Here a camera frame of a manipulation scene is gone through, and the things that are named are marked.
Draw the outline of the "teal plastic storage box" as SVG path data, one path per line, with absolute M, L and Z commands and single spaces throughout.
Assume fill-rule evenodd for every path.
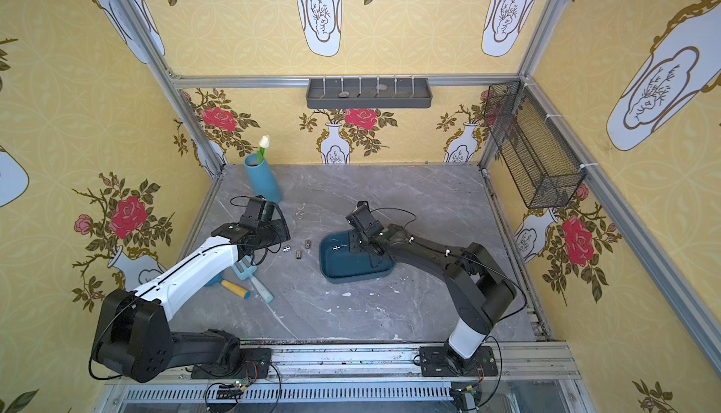
M 390 275 L 395 266 L 390 259 L 364 251 L 353 230 L 328 235 L 320 244 L 320 271 L 336 285 L 383 278 Z

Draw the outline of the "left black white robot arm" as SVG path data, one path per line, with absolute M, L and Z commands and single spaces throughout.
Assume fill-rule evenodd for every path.
M 103 304 L 89 363 L 116 378 L 146 383 L 167 369 L 195 366 L 210 377 L 232 377 L 243 357 L 240 339 L 222 330 L 174 332 L 171 319 L 216 276 L 289 241 L 280 206 L 262 196 L 249 198 L 240 219 L 218 226 L 195 251 L 167 272 L 131 291 L 116 289 Z

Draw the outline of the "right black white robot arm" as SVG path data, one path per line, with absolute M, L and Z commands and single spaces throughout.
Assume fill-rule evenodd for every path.
M 450 246 L 421 238 L 396 223 L 383 225 L 366 201 L 358 202 L 347 222 L 362 251 L 413 266 L 445 283 L 458 316 L 447 347 L 460 362 L 474 357 L 493 328 L 512 315 L 508 309 L 523 294 L 479 243 Z

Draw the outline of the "light blue toy fork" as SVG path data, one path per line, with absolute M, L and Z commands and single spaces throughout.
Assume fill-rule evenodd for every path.
M 240 259 L 231 266 L 231 270 L 234 271 L 234 274 L 236 274 L 238 279 L 242 281 L 250 281 L 256 292 L 259 294 L 259 296 L 261 296 L 261 298 L 264 300 L 264 302 L 266 302 L 266 304 L 270 304 L 274 300 L 274 296 L 266 288 L 266 285 L 264 285 L 264 283 L 262 283 L 260 279 L 255 275 L 255 272 L 257 271 L 257 266 L 254 266 L 252 264 L 251 257 L 249 257 L 248 255 L 242 257 L 242 259 Z

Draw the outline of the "teal blue vase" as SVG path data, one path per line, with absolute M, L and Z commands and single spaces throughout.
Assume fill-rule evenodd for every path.
M 258 154 L 254 153 L 245 158 L 244 167 L 256 196 L 263 196 L 274 203 L 282 201 L 280 186 L 266 160 L 260 161 Z

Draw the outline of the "white tulip flower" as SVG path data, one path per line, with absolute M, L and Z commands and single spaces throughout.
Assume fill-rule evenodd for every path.
M 265 156 L 268 148 L 270 147 L 270 135 L 263 135 L 258 143 L 258 150 L 256 153 L 256 161 L 258 165 L 261 165 L 265 161 Z

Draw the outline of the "yellow handled toy tool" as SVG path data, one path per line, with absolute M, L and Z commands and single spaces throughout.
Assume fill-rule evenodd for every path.
M 235 283 L 231 283 L 227 281 L 225 278 L 223 278 L 223 274 L 219 273 L 216 276 L 214 276 L 211 280 L 209 280 L 205 287 L 211 287 L 219 285 L 228 290 L 229 292 L 233 293 L 234 295 L 238 296 L 239 298 L 243 298 L 244 300 L 247 300 L 250 298 L 250 292 L 246 290 L 245 288 L 236 285 Z

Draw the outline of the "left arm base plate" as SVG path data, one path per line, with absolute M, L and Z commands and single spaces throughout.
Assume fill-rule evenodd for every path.
M 268 347 L 239 348 L 231 353 L 227 377 L 265 379 L 272 363 L 272 350 Z

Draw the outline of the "grey wall shelf tray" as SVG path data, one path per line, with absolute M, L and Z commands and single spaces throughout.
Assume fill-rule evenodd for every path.
M 324 76 L 309 81 L 310 109 L 427 109 L 433 93 L 417 76 Z

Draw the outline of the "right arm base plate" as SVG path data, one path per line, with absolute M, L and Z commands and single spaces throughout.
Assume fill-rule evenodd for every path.
M 421 347 L 413 358 L 423 377 L 496 377 L 499 360 L 491 347 L 482 345 L 469 359 L 463 359 L 450 347 Z

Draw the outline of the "aluminium front rail frame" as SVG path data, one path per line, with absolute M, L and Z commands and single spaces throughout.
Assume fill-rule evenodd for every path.
M 423 377 L 413 358 L 428 344 L 269 345 L 268 377 L 195 378 L 168 370 L 140 384 L 103 387 L 96 412 L 280 412 L 285 405 L 431 403 L 460 412 L 593 412 L 570 348 L 561 342 L 500 343 L 496 377 Z

